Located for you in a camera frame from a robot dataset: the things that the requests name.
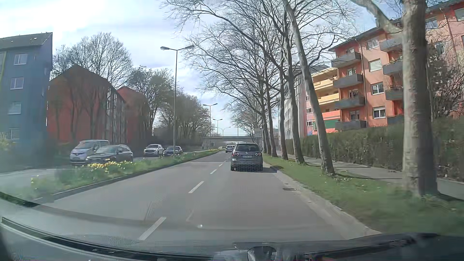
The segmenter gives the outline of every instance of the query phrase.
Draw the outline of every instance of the parked car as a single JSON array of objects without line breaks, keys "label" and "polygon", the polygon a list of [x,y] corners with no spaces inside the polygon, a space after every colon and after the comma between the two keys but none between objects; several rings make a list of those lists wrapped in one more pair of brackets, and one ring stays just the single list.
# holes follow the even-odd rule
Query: parked car
[{"label": "parked car", "polygon": [[126,145],[109,145],[97,149],[85,159],[86,163],[107,163],[109,161],[123,162],[134,160],[134,154]]},{"label": "parked car", "polygon": [[232,153],[233,148],[235,148],[235,145],[227,145],[227,146],[226,146],[226,153],[227,153],[227,152]]},{"label": "parked car", "polygon": [[235,145],[231,155],[231,170],[263,171],[263,154],[257,143],[243,142]]},{"label": "parked car", "polygon": [[159,144],[150,144],[143,150],[143,156],[161,156],[163,155],[163,146]]},{"label": "parked car", "polygon": [[[180,155],[182,153],[184,153],[182,148],[180,146],[176,146],[175,147],[175,154]],[[173,154],[174,154],[174,146],[168,146],[163,152],[164,156],[172,156]]]},{"label": "parked car", "polygon": [[88,156],[93,155],[100,147],[109,144],[110,142],[107,140],[83,140],[71,150],[69,162],[73,166],[84,165]]}]

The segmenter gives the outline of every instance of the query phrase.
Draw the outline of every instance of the street lamp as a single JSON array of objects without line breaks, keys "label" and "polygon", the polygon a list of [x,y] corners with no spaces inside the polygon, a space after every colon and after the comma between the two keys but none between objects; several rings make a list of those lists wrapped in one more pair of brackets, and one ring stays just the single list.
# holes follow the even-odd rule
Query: street lamp
[{"label": "street lamp", "polygon": [[218,135],[219,135],[219,121],[222,121],[222,119],[213,119],[213,121],[216,121],[216,127],[218,127]]},{"label": "street lamp", "polygon": [[227,127],[227,128],[220,128],[222,130],[222,136],[224,136],[224,130],[225,129],[228,129],[228,128],[231,128],[231,126]]},{"label": "street lamp", "polygon": [[206,104],[203,104],[203,106],[208,106],[209,107],[209,136],[211,137],[211,106],[215,106],[217,105],[217,103],[213,104],[213,105],[206,105]]},{"label": "street lamp", "polygon": [[169,48],[169,47],[165,47],[165,46],[161,46],[161,50],[173,50],[175,51],[175,73],[174,73],[174,113],[173,113],[173,158],[175,157],[175,97],[177,95],[176,91],[177,91],[177,52],[180,51],[180,50],[184,50],[184,49],[191,49],[191,48],[194,48],[195,46],[194,45],[190,45],[190,46],[186,46],[184,48],[181,48],[181,49],[172,49],[172,48]]}]

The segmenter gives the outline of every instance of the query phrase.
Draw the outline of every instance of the overpass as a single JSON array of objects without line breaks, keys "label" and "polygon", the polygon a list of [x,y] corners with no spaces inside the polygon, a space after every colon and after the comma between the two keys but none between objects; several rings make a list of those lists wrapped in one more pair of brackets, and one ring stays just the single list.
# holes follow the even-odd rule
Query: overpass
[{"label": "overpass", "polygon": [[236,142],[247,141],[252,142],[250,136],[216,136],[216,137],[203,137],[201,145],[204,149],[218,148],[220,146],[235,145]]}]

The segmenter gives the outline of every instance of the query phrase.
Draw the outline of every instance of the road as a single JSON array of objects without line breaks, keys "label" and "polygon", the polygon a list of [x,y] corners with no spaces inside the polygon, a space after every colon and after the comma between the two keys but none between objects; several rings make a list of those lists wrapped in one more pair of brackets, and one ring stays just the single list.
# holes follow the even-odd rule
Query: road
[{"label": "road", "polygon": [[65,214],[41,206],[7,211],[0,204],[0,210],[44,231],[148,249],[199,241],[342,239],[296,192],[283,188],[272,168],[230,171],[230,154],[221,151],[46,204],[71,211]]}]

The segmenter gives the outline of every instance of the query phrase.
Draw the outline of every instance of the gray building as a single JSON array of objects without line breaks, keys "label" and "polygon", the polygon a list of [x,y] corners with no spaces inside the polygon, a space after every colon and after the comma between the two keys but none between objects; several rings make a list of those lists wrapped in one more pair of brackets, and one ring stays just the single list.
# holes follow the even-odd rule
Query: gray building
[{"label": "gray building", "polygon": [[46,138],[46,93],[52,69],[52,33],[0,38],[0,132],[24,156]]}]

